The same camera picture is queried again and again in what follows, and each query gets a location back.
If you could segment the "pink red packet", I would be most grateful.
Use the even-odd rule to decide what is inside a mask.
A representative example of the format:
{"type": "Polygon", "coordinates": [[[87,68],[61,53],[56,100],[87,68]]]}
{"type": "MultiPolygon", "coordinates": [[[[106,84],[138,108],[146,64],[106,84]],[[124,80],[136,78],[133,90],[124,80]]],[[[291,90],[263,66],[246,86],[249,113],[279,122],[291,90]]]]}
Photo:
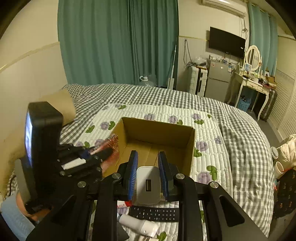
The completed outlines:
{"type": "Polygon", "coordinates": [[[98,156],[101,160],[101,168],[107,170],[119,159],[118,135],[113,133],[100,145],[90,149],[89,154],[91,156],[98,156]]]}

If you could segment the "white Ugreen charger block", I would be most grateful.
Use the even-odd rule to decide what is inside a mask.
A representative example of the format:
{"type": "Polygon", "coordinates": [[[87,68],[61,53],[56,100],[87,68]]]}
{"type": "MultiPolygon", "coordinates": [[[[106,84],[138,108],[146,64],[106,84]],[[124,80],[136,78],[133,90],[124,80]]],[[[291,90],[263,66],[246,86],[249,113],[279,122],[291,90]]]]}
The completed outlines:
{"type": "Polygon", "coordinates": [[[159,168],[142,166],[137,169],[137,202],[154,205],[161,199],[161,181],[159,168]]]}

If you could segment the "black remote control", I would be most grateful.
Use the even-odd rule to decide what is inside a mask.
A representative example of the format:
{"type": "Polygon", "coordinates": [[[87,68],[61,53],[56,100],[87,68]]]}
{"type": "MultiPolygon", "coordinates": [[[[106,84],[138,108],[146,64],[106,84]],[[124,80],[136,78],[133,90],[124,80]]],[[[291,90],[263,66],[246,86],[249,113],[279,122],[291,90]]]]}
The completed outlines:
{"type": "Polygon", "coordinates": [[[128,215],[140,220],[155,222],[178,222],[180,217],[178,208],[155,208],[144,206],[130,207],[128,215]]]}

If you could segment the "white tube red cap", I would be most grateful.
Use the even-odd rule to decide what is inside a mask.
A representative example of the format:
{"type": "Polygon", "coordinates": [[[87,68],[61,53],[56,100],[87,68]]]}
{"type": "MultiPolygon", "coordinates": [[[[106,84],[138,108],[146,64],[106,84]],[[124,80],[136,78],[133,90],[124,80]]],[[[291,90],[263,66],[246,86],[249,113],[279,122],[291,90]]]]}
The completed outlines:
{"type": "Polygon", "coordinates": [[[131,200],[130,201],[125,201],[125,205],[127,207],[131,207],[132,206],[132,201],[131,200]]]}

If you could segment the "white floral quilted mat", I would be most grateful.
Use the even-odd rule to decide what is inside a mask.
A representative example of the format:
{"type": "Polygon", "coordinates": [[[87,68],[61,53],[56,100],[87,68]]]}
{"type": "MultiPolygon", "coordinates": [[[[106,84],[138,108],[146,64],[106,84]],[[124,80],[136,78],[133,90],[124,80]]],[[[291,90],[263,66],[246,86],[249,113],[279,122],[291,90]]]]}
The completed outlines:
{"type": "Polygon", "coordinates": [[[208,113],[167,105],[109,104],[95,114],[75,145],[97,146],[112,133],[121,144],[121,162],[136,150],[139,166],[156,166],[163,151],[194,181],[215,181],[233,192],[226,145],[217,121],[208,113]]]}

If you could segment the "white car charger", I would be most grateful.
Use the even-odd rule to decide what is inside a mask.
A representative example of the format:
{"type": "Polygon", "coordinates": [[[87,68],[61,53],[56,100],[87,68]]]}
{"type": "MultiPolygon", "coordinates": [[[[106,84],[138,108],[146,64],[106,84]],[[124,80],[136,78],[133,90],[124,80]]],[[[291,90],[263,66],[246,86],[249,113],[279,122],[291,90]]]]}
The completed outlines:
{"type": "Polygon", "coordinates": [[[118,221],[121,225],[147,237],[155,237],[159,231],[159,226],[157,224],[148,220],[137,219],[127,214],[122,214],[118,221]]]}

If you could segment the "open cardboard box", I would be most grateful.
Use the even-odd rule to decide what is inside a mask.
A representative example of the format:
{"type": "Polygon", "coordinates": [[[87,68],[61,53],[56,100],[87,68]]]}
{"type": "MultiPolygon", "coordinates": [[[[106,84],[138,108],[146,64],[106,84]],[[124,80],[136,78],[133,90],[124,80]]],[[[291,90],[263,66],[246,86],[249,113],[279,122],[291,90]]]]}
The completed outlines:
{"type": "Polygon", "coordinates": [[[112,132],[118,135],[119,159],[103,172],[107,177],[119,165],[129,160],[132,150],[138,152],[138,166],[158,166],[158,154],[163,151],[169,163],[189,176],[195,144],[195,129],[159,121],[122,117],[112,132]]]}

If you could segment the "grey checkered duvet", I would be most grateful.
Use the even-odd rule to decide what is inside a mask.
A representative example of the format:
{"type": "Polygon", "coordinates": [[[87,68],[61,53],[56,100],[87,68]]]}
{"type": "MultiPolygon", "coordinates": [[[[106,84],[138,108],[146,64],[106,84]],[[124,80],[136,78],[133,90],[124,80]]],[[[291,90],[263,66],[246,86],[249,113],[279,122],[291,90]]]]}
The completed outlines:
{"type": "Polygon", "coordinates": [[[273,215],[269,142],[247,113],[223,102],[157,87],[68,84],[41,97],[66,118],[61,143],[100,145],[122,117],[195,129],[190,177],[216,181],[268,236],[273,215]]]}

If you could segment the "clear water jug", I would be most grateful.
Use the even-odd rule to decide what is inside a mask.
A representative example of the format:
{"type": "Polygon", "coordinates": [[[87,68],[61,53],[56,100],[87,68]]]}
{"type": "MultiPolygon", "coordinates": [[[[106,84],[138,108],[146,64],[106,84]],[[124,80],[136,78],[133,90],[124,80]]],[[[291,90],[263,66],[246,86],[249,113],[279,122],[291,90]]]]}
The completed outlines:
{"type": "Polygon", "coordinates": [[[139,77],[139,86],[144,86],[144,87],[155,87],[155,81],[152,77],[143,75],[139,77]]]}

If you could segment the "beige pillow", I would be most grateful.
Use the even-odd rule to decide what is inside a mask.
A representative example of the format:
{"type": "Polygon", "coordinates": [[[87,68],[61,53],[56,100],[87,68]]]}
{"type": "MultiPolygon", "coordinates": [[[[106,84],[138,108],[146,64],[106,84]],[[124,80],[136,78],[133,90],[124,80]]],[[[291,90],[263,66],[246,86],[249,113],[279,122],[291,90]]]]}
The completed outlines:
{"type": "Polygon", "coordinates": [[[74,121],[75,117],[74,101],[67,89],[28,105],[25,122],[16,126],[1,141],[2,197],[6,196],[6,186],[15,167],[15,160],[29,158],[25,166],[31,170],[42,158],[55,153],[62,127],[74,121]]]}

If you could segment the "white mop pole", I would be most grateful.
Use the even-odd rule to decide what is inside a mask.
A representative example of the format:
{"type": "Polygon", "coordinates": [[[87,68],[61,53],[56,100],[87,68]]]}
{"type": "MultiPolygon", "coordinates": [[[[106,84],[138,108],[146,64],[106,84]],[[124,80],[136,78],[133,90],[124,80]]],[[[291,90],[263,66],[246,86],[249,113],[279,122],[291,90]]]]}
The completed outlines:
{"type": "Polygon", "coordinates": [[[172,67],[171,67],[171,74],[170,77],[168,78],[168,89],[173,89],[174,88],[174,69],[175,69],[175,58],[176,58],[176,50],[177,50],[177,45],[175,45],[175,49],[174,49],[174,57],[173,57],[173,63],[172,63],[172,67]]]}

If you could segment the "white paper cup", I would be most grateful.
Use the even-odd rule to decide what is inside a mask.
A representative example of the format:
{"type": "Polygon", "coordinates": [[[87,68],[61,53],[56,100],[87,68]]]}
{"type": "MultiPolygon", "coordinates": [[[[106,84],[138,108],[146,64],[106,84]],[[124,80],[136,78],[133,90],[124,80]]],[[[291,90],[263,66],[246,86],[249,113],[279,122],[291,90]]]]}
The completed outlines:
{"type": "Polygon", "coordinates": [[[279,161],[276,161],[274,164],[274,178],[279,179],[284,174],[284,172],[285,170],[283,165],[279,161]]]}

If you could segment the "blue basket under table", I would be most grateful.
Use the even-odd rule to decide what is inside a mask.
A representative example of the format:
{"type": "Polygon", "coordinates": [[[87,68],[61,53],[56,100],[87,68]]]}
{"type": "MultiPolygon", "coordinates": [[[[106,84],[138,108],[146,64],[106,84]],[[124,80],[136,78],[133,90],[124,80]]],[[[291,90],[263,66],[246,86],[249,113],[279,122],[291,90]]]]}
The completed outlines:
{"type": "Polygon", "coordinates": [[[245,97],[245,96],[241,96],[239,99],[239,102],[237,104],[237,108],[244,111],[244,112],[247,112],[250,104],[251,104],[250,98],[245,97]]]}

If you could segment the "white suitcase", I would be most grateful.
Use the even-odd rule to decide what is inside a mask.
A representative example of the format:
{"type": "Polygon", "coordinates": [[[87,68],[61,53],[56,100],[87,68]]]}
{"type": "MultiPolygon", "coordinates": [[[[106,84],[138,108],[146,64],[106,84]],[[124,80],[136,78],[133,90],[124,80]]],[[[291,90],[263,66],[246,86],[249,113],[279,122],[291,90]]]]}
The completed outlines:
{"type": "Polygon", "coordinates": [[[188,69],[188,88],[190,94],[204,97],[207,84],[207,68],[191,66],[188,69]]]}

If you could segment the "cream puffer jacket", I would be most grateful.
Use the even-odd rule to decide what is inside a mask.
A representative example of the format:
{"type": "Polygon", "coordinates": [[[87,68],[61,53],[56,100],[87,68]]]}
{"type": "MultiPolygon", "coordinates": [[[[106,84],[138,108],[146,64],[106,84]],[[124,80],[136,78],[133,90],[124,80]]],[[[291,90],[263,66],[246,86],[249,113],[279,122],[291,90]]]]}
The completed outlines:
{"type": "Polygon", "coordinates": [[[295,170],[296,162],[296,134],[289,135],[285,138],[277,148],[278,161],[282,164],[284,170],[293,168],[295,170]]]}

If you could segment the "silver mini fridge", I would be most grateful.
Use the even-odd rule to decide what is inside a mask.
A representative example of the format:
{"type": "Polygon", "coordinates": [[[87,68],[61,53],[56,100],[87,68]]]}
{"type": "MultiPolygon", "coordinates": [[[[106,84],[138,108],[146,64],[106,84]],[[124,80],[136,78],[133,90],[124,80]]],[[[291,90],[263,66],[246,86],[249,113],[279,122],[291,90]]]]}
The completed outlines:
{"type": "Polygon", "coordinates": [[[211,60],[208,69],[205,97],[224,102],[231,75],[232,65],[211,60]]]}

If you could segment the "white louvred wardrobe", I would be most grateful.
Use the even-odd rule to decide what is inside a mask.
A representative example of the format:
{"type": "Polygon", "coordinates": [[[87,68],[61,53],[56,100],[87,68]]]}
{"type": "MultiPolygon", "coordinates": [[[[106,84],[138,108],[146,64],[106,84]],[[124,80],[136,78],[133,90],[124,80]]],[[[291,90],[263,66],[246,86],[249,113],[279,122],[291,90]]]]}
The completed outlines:
{"type": "Polygon", "coordinates": [[[295,134],[295,39],[278,37],[277,99],[268,121],[281,140],[295,134]]]}

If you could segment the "dark checkered suitcase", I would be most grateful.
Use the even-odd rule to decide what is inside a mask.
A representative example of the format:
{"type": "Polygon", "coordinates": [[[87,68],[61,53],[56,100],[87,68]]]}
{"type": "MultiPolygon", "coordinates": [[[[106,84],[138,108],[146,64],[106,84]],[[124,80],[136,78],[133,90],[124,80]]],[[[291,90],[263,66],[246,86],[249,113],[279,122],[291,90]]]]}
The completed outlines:
{"type": "Polygon", "coordinates": [[[268,96],[268,101],[263,109],[263,111],[261,112],[260,114],[260,118],[267,122],[270,114],[271,114],[271,111],[273,109],[273,106],[275,104],[275,101],[277,99],[277,96],[278,96],[278,93],[276,92],[276,90],[270,90],[269,91],[269,96],[268,96]]]}

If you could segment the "white dressing table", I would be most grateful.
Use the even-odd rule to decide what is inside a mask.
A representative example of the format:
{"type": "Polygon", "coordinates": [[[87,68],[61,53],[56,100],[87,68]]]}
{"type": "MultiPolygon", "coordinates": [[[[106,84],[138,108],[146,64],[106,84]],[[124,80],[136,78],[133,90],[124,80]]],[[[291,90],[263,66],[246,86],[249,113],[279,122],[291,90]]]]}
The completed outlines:
{"type": "Polygon", "coordinates": [[[236,98],[234,100],[235,107],[238,106],[238,102],[240,100],[240,97],[242,95],[244,88],[246,88],[249,92],[252,91],[254,94],[256,94],[255,100],[253,101],[253,105],[251,106],[251,111],[254,110],[254,107],[257,104],[260,94],[263,94],[265,96],[264,102],[261,105],[261,108],[260,108],[259,113],[257,115],[257,120],[259,121],[260,116],[261,116],[261,114],[262,114],[262,112],[269,100],[270,89],[263,86],[262,84],[256,83],[248,78],[245,78],[243,75],[239,74],[236,71],[233,71],[233,73],[231,75],[231,79],[230,79],[230,86],[229,86],[230,87],[230,96],[226,99],[227,104],[230,104],[230,102],[232,101],[232,99],[234,97],[236,84],[239,84],[239,90],[238,90],[238,93],[237,93],[236,98]]]}

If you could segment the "white oval vanity mirror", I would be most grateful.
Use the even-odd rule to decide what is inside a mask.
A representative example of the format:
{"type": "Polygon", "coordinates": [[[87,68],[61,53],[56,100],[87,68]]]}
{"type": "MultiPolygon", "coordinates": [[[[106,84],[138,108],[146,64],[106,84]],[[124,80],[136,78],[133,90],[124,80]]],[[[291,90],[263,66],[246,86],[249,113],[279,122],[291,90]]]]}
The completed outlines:
{"type": "Polygon", "coordinates": [[[261,54],[256,45],[251,45],[244,57],[244,70],[246,72],[257,71],[261,65],[261,54]]]}

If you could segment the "small green curtain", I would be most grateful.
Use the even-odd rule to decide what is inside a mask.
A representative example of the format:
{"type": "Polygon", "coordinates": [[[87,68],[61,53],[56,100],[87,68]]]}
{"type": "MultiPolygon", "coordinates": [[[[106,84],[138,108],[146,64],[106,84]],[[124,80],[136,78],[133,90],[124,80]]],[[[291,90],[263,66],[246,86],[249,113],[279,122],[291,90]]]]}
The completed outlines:
{"type": "Polygon", "coordinates": [[[275,75],[278,56],[278,29],[274,16],[262,12],[258,6],[248,2],[250,45],[255,45],[262,56],[261,70],[275,75]]]}

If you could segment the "white air conditioner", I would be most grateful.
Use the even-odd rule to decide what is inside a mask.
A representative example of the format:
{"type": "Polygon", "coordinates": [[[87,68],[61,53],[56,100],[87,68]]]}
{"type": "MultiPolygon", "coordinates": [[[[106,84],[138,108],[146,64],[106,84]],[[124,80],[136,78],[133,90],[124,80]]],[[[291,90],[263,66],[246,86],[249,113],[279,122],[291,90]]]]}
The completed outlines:
{"type": "Polygon", "coordinates": [[[241,18],[246,16],[247,10],[243,5],[235,1],[226,0],[201,0],[203,5],[227,11],[241,18]]]}

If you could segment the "black wall television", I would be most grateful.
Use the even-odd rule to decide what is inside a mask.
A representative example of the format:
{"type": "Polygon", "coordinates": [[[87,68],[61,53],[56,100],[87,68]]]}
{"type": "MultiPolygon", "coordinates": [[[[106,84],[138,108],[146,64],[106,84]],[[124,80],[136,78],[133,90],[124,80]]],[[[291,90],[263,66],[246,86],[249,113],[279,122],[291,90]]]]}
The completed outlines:
{"type": "Polygon", "coordinates": [[[232,33],[210,27],[209,48],[243,59],[246,40],[232,33]]]}

